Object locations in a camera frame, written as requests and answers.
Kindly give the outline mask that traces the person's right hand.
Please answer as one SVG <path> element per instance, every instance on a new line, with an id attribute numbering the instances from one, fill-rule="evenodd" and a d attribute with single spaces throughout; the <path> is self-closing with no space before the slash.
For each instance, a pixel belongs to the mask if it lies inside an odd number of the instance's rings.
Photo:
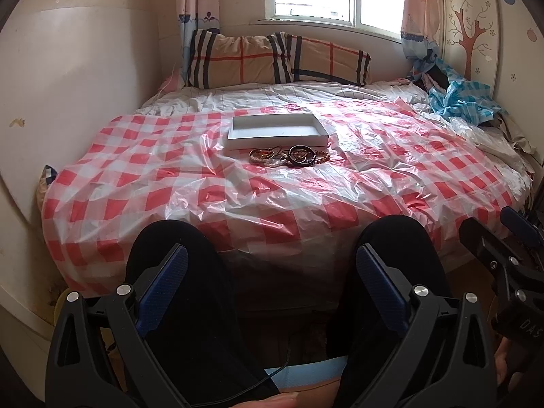
<path id="1" fill-rule="evenodd" d="M 498 386 L 506 382 L 509 391 L 517 386 L 522 375 L 514 371 L 514 367 L 520 361 L 521 356 L 523 356 L 523 351 L 516 343 L 506 337 L 501 339 L 501 343 L 494 355 Z"/>

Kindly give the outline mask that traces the person's left hand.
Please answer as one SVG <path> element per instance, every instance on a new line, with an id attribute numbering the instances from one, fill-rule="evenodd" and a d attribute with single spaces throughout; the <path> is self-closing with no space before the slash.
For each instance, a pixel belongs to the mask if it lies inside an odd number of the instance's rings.
<path id="1" fill-rule="evenodd" d="M 232 408 L 296 408 L 298 396 L 298 392 L 280 393 L 260 401 L 239 403 Z"/>

